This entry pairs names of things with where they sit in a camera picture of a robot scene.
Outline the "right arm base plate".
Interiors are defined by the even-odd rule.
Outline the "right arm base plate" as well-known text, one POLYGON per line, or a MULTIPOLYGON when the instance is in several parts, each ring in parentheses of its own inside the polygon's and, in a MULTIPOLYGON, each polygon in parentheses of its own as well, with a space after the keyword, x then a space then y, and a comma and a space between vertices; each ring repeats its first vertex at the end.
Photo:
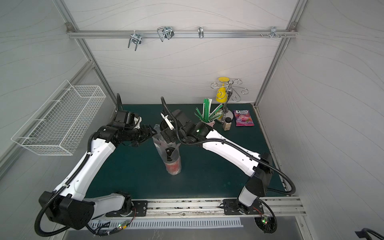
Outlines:
POLYGON ((241 204, 237 199, 224 199, 219 205, 225 215, 264 215, 262 204, 255 200, 250 207, 241 204))

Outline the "red paper cup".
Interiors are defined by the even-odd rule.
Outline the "red paper cup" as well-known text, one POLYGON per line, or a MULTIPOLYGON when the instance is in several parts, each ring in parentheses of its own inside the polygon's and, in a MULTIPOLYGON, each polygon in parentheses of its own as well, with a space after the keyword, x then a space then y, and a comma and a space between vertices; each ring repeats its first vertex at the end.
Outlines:
POLYGON ((166 161, 165 167, 169 174, 173 176, 179 174, 182 170, 181 158, 178 158, 177 160, 166 161))
POLYGON ((169 147, 166 149, 166 164, 175 163, 180 157, 179 149, 169 147))

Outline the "clear plastic carrier bag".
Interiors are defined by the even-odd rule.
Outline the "clear plastic carrier bag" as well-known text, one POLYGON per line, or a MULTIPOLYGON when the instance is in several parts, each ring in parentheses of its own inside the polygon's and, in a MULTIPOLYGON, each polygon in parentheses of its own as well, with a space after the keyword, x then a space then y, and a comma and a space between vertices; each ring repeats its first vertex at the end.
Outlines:
POLYGON ((165 164, 167 172, 173 176, 179 174, 182 170, 179 149, 180 144, 168 144, 161 135, 161 129, 159 124, 156 124, 154 129, 157 134, 154 135, 152 139, 163 163, 165 164))

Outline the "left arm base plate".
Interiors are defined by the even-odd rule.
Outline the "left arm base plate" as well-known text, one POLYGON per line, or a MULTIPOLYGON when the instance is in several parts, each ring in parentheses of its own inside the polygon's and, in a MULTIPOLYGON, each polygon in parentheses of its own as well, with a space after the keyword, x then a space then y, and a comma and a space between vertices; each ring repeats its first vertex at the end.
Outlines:
POLYGON ((148 201, 129 200, 124 203, 120 210, 106 213, 105 216, 109 218, 123 218, 123 217, 145 217, 147 214, 148 201))

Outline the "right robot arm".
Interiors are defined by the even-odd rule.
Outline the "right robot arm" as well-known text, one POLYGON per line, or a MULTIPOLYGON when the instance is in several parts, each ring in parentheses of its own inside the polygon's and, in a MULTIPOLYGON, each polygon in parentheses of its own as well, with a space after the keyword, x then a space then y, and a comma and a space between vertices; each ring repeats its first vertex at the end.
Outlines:
POLYGON ((183 145, 202 147, 229 161, 249 177, 232 207, 233 210, 247 214, 255 201, 265 197, 268 191, 283 195, 293 195, 296 192, 293 181, 273 166, 273 159, 269 153, 260 155, 247 150, 226 139, 205 123, 194 124, 179 110, 171 112, 164 107, 161 115, 163 123, 166 125, 162 129, 161 135, 167 142, 178 141, 183 145), (270 188, 270 181, 274 173, 281 176, 291 189, 281 191, 270 188))

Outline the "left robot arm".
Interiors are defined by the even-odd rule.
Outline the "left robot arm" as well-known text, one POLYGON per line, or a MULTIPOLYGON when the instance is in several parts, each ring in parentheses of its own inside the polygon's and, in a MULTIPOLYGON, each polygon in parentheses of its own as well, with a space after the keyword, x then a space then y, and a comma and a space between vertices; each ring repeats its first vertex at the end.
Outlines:
POLYGON ((117 192, 86 199, 87 190, 107 158, 124 142, 134 146, 156 135, 150 125, 141 125, 135 113, 118 110, 112 122, 91 134, 87 151, 71 173, 52 192, 44 192, 34 228, 40 237, 51 237, 67 229, 81 230, 103 215, 129 215, 133 211, 130 194, 117 192))

